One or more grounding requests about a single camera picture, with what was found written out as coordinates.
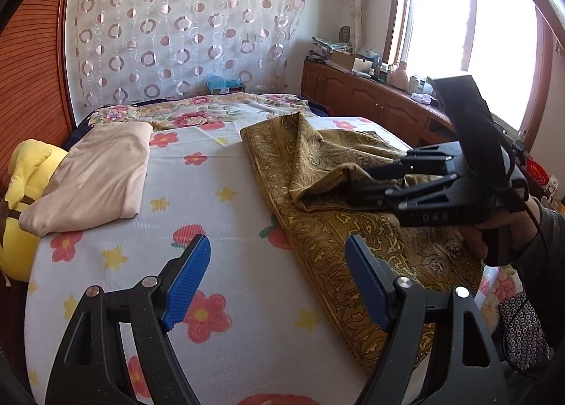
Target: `folded beige cloth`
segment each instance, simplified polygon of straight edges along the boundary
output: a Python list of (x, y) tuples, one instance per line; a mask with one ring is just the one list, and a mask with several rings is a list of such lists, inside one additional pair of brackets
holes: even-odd
[(61, 161), (42, 197), (22, 212), (20, 228), (45, 236), (136, 216), (152, 132), (140, 122), (95, 126)]

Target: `screw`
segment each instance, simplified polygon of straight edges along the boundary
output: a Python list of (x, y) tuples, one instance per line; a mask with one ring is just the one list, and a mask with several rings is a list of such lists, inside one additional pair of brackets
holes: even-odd
[(91, 286), (87, 288), (86, 294), (87, 297), (96, 297), (100, 293), (100, 287), (98, 286)]
[(155, 276), (147, 276), (143, 281), (141, 281), (141, 284), (147, 288), (154, 287), (157, 285), (157, 278)]
[(467, 298), (469, 296), (469, 291), (465, 287), (457, 287), (456, 295), (460, 298)]
[(408, 277), (399, 277), (397, 282), (402, 288), (410, 288), (412, 286), (412, 280)]

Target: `window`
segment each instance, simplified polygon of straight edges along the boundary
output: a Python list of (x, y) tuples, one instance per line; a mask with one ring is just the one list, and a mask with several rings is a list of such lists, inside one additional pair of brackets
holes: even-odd
[(397, 58), (411, 74), (468, 72), (495, 119), (525, 130), (539, 49), (532, 0), (405, 0), (398, 10)]

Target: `wooden cabinet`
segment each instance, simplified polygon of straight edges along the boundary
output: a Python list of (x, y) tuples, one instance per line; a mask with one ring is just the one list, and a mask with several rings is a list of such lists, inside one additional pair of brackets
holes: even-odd
[(351, 85), (351, 115), (362, 116), (379, 123), (384, 97), (370, 84), (359, 82)]
[(314, 68), (315, 64), (306, 62), (302, 74), (301, 95), (311, 101), (322, 103), (324, 95), (324, 77), (320, 68)]
[(414, 113), (411, 107), (403, 103), (403, 99), (389, 98), (382, 108), (379, 124), (408, 145), (417, 146), (427, 120), (425, 114)]
[(403, 91), (344, 73), (325, 64), (304, 63), (304, 97), (331, 107), (334, 116), (362, 116), (411, 146), (456, 140), (449, 119), (417, 104)]
[(331, 107), (336, 116), (350, 116), (353, 112), (351, 96), (347, 93), (347, 75), (330, 69), (324, 74), (324, 95), (322, 104)]

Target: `folded towel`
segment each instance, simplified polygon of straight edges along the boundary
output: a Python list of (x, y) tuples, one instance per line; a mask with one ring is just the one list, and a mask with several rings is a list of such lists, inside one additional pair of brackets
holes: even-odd
[(152, 132), (139, 122), (95, 127), (61, 161), (42, 197), (22, 212), (20, 228), (45, 236), (136, 216)]
[[(344, 259), (345, 240), (360, 234), (393, 270), (426, 288), (476, 292), (479, 260), (465, 253), (456, 228), (402, 228), (395, 216), (355, 210), (343, 189), (350, 180), (370, 180), (366, 165), (390, 163), (402, 153), (373, 133), (315, 130), (298, 113), (242, 129), (256, 181), (284, 228), (330, 318), (355, 359), (371, 372), (386, 338), (373, 323)], [(424, 175), (407, 177), (421, 183)], [(433, 328), (423, 329), (419, 360), (430, 352)]]

